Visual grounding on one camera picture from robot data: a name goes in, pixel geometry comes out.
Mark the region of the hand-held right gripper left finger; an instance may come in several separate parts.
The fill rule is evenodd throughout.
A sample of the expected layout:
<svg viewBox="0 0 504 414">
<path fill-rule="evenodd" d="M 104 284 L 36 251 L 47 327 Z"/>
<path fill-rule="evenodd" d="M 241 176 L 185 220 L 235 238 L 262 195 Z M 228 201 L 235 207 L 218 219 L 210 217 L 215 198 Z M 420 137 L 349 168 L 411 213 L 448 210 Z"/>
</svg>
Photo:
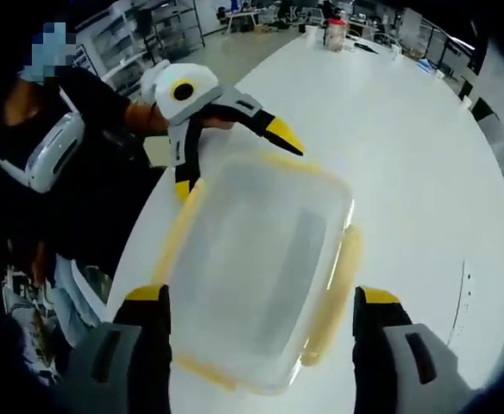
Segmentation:
<svg viewBox="0 0 504 414">
<path fill-rule="evenodd" d="M 69 413 L 169 413 L 171 313 L 167 285 L 136 288 L 114 320 L 72 350 L 64 374 Z"/>
</svg>

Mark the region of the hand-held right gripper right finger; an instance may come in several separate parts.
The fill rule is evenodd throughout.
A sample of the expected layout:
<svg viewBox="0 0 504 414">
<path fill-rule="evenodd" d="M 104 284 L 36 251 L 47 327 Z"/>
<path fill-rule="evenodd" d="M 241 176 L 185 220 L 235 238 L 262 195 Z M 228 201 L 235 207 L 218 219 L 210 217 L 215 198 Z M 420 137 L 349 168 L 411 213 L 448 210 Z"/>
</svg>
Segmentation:
<svg viewBox="0 0 504 414">
<path fill-rule="evenodd" d="M 355 289 L 352 351 L 355 413 L 458 413 L 457 356 L 426 325 L 413 323 L 392 293 Z"/>
</svg>

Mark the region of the person's left hand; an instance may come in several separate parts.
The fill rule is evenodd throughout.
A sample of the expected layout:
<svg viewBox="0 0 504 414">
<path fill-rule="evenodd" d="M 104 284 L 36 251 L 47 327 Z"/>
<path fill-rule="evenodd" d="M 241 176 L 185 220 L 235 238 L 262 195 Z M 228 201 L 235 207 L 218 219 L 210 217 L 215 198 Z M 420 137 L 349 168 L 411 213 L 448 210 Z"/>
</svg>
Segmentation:
<svg viewBox="0 0 504 414">
<path fill-rule="evenodd" d="M 146 136 L 163 135 L 169 126 L 156 103 L 131 103 L 125 111 L 124 122 L 130 133 Z"/>
</svg>

